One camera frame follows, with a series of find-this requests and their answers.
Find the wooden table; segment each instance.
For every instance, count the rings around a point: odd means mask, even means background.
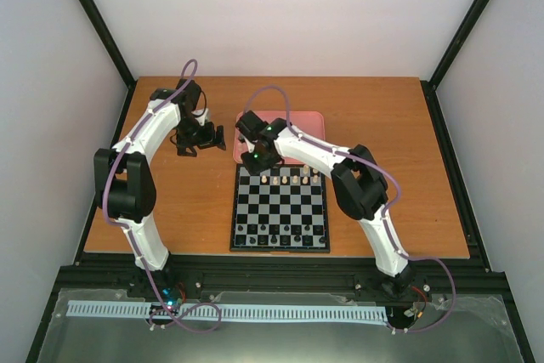
[[[175,77],[141,77],[124,123],[126,135],[142,116],[150,94],[175,87]],[[232,254],[229,248],[234,198],[232,146],[235,118],[249,96],[269,83],[281,85],[294,111],[318,111],[328,141],[367,146],[377,163],[400,182],[402,199],[391,214],[404,248],[411,255],[468,258],[468,249],[434,136],[420,82],[401,77],[199,77],[216,125],[224,125],[227,151],[199,150],[197,158],[176,156],[163,142],[151,163],[157,189],[157,228],[172,253]],[[276,91],[261,94],[254,110],[283,108]],[[359,225],[338,208],[327,180],[330,254],[312,257],[371,257]],[[389,186],[389,197],[395,195]],[[120,229],[95,214],[86,252],[130,252]],[[251,252],[255,256],[269,253]]]

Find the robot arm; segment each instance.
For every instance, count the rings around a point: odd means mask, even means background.
[[[185,80],[180,80],[177,88]],[[225,150],[223,127],[214,128],[209,109],[196,111],[201,88],[193,81],[185,92],[166,103],[160,110],[154,109],[167,99],[175,89],[158,88],[150,97],[145,113],[128,135],[111,149],[99,149],[94,155],[94,180],[97,205],[102,208],[106,180],[123,146],[129,143],[117,173],[126,178],[114,178],[108,196],[108,215],[128,226],[125,234],[132,231],[139,250],[151,271],[163,269],[168,250],[162,244],[153,219],[156,189],[150,172],[150,163],[157,149],[168,134],[176,130],[176,147],[180,156],[196,156],[195,146],[206,149],[217,146]],[[139,257],[136,264],[144,268]]]
[[[276,165],[282,157],[291,157],[319,170],[332,179],[338,206],[350,218],[357,220],[365,232],[375,253],[377,268],[390,277],[403,275],[408,261],[395,251],[382,216],[388,199],[387,182],[379,172],[334,153],[345,152],[374,162],[368,149],[361,145],[352,150],[330,145],[295,126],[292,126],[293,133],[286,126],[286,120],[277,118],[268,124],[252,111],[246,112],[236,127],[249,147],[249,151],[241,156],[249,173],[259,174]],[[385,219],[397,248],[405,253],[388,212]]]

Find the chessboard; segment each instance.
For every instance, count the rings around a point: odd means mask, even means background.
[[[230,250],[330,252],[325,176],[302,165],[251,176],[237,165]]]

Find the white wall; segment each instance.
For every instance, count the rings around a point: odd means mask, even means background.
[[[544,3],[491,0],[439,100],[493,269],[544,361]]]
[[[95,0],[135,75],[430,78],[473,0]]]
[[[71,264],[126,89],[77,0],[0,0],[0,352],[24,361]]]

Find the gray floor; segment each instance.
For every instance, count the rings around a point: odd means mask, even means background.
[[[40,361],[522,361],[509,323],[503,320],[506,311],[495,304],[492,308],[481,302],[466,305],[430,332],[394,336],[382,326],[262,323],[224,323],[211,334],[195,335],[177,327],[150,332],[142,320],[54,317]],[[418,325],[427,325],[441,313],[429,305]]]

